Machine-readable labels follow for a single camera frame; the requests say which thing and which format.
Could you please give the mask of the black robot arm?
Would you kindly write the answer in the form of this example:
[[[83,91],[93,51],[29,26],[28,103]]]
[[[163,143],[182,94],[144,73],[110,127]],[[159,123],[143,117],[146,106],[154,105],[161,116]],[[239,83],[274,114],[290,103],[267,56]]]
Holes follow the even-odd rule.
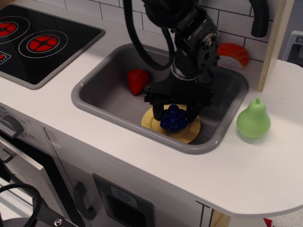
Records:
[[[153,116],[161,120],[164,106],[182,104],[186,119],[192,122],[202,108],[210,106],[215,91],[212,82],[200,82],[199,76],[217,65],[216,27],[197,0],[146,0],[151,22],[175,34],[175,57],[167,78],[145,87],[144,100],[152,105]]]

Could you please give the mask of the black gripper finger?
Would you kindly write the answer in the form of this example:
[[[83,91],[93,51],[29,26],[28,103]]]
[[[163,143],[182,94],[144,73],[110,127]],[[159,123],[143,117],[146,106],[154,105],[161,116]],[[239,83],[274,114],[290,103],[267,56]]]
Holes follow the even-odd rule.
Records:
[[[186,119],[188,123],[191,123],[200,114],[203,105],[187,105],[186,108]]]
[[[153,117],[155,120],[160,121],[162,117],[162,112],[164,110],[164,104],[154,101],[152,104]]]

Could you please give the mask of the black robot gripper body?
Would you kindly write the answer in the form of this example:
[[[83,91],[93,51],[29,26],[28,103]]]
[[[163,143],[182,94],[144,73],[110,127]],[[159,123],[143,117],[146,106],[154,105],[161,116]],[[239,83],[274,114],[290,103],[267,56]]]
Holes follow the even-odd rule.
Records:
[[[172,72],[164,80],[144,88],[144,101],[151,105],[182,104],[188,108],[210,106],[215,91],[194,80],[178,79]]]

